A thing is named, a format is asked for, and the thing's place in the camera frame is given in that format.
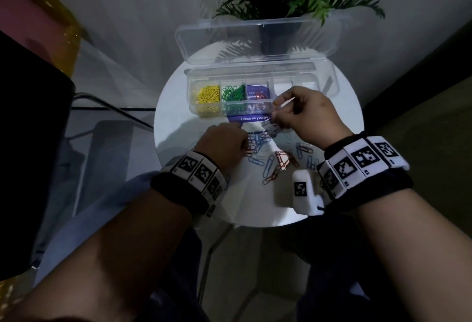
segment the black and white wristband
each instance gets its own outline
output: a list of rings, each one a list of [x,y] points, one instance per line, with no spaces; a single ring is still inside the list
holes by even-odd
[[[167,199],[185,206],[193,216],[212,212],[227,188],[216,164],[193,151],[171,159],[150,185]]]
[[[326,211],[349,211],[394,191],[412,187],[406,160],[381,136],[350,136],[328,147],[317,166],[332,202]]]

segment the hand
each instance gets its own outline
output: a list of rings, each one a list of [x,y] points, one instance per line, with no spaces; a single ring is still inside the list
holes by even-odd
[[[289,99],[286,106],[280,105]],[[274,100],[272,121],[292,128],[305,142],[325,150],[353,133],[339,118],[333,103],[324,94],[306,87],[293,86]]]
[[[212,125],[193,149],[209,156],[220,170],[227,171],[245,157],[248,149],[247,132],[238,123]]]

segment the black plant pot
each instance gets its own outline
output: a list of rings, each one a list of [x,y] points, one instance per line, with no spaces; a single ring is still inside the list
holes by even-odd
[[[264,56],[285,55],[292,37],[302,26],[301,22],[259,25],[261,52]]]

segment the person's left hand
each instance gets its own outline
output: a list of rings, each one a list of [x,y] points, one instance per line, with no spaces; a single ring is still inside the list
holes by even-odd
[[[227,171],[245,157],[248,149],[247,132],[238,123],[212,125],[202,135],[193,151],[209,156],[220,170]]]

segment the round white table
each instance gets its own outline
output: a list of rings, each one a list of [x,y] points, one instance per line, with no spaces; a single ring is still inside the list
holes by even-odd
[[[184,154],[192,148],[208,127],[228,121],[226,117],[201,119],[190,112],[186,98],[186,71],[191,68],[195,66],[183,62],[175,70],[157,103],[154,116],[154,141],[162,165],[174,156]],[[339,86],[336,94],[330,99],[346,126],[354,133],[359,133],[364,129],[361,106],[344,74],[337,67],[335,70]],[[322,161],[322,154],[321,150],[316,149],[313,155]],[[213,217],[235,225],[259,228],[282,226],[303,220],[306,215],[297,214],[291,207],[291,173],[284,174],[283,177],[279,175],[277,181],[270,182],[274,183],[274,193],[270,196],[258,196],[255,194],[257,188],[253,188],[251,194],[233,199],[232,195],[238,195],[241,189],[233,189],[231,194],[228,191],[222,202],[224,208],[218,206]]]

